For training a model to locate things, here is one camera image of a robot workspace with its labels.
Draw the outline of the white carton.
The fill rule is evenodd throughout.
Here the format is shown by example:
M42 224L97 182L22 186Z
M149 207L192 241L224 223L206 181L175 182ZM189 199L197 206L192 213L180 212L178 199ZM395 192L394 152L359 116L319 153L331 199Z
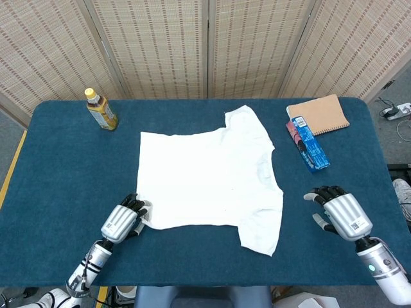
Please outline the white carton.
M273 308L340 308L335 297L302 292L279 300Z

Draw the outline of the brown spiral notebook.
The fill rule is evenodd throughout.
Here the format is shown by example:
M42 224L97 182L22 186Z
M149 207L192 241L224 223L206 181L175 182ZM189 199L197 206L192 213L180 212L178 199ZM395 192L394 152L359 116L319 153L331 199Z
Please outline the brown spiral notebook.
M313 135L347 128L350 125L336 94L289 105L286 112L290 119L303 117Z

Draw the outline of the blue cookie box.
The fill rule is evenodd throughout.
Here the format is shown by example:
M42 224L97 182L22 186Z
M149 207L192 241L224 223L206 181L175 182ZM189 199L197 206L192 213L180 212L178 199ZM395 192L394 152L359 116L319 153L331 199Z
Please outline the blue cookie box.
M330 165L324 150L303 117L292 118L286 124L286 128L311 173L325 169Z

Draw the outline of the white power strip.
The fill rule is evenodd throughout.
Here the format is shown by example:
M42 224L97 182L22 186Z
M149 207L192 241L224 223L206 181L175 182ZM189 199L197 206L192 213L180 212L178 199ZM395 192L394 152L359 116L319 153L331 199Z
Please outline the white power strip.
M388 121L393 121L396 119L401 119L403 117L410 117L411 116L411 103L403 103L397 105L395 108L386 108L382 111L382 116L387 119Z

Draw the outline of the black equipment base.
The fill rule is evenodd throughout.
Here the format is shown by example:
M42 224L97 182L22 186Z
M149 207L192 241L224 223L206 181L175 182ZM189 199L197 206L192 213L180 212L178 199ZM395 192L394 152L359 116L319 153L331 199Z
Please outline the black equipment base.
M411 182L411 164L387 164L387 168L392 178Z

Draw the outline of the grey-blue chair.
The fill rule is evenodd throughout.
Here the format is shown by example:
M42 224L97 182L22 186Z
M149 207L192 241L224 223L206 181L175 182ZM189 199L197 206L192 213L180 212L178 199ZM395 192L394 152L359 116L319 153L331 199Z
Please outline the grey-blue chair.
M141 286L134 308L273 308L268 286Z

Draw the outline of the woven bamboo folding screen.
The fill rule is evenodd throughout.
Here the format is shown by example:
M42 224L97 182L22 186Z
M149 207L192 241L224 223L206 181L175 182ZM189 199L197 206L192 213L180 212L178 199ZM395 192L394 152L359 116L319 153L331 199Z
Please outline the woven bamboo folding screen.
M0 111L46 100L370 102L411 64L411 0L0 0Z

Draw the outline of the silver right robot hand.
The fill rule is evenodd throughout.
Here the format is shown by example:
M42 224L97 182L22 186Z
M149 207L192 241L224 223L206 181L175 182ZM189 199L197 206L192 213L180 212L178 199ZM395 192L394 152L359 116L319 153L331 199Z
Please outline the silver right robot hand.
M314 214L316 223L328 232L333 226L333 233L346 241L355 242L370 235L373 224L357 199L339 186L314 188L304 195L304 200L318 203L329 218L327 224L319 214Z

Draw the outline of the white sneaker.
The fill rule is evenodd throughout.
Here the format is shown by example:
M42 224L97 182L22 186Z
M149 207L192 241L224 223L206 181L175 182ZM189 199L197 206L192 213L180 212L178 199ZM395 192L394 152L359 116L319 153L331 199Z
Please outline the white sneaker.
M400 178L393 180L392 184L403 215L407 221L411 222L411 186Z

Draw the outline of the tea bottle with yellow cap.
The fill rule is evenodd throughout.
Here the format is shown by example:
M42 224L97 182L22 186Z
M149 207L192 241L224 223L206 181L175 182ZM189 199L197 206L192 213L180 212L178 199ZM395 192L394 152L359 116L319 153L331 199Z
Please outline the tea bottle with yellow cap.
M108 99L99 95L93 88L85 89L84 94L87 99L87 109L99 126L106 130L115 130L119 121Z

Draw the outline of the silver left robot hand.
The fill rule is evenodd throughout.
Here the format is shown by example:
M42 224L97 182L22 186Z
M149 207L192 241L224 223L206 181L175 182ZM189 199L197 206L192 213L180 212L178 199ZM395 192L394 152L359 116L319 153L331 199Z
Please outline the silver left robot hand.
M101 228L103 238L112 244L119 244L125 239L139 236L150 221L152 204L139 200L138 194L129 194L116 205Z

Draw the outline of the white T-shirt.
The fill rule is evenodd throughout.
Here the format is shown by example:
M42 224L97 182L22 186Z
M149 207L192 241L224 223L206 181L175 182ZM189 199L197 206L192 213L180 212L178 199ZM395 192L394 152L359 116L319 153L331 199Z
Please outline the white T-shirt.
M136 190L152 206L144 223L157 230L234 226L242 247L273 255L283 213L274 149L248 106L227 112L224 127L211 132L142 132Z

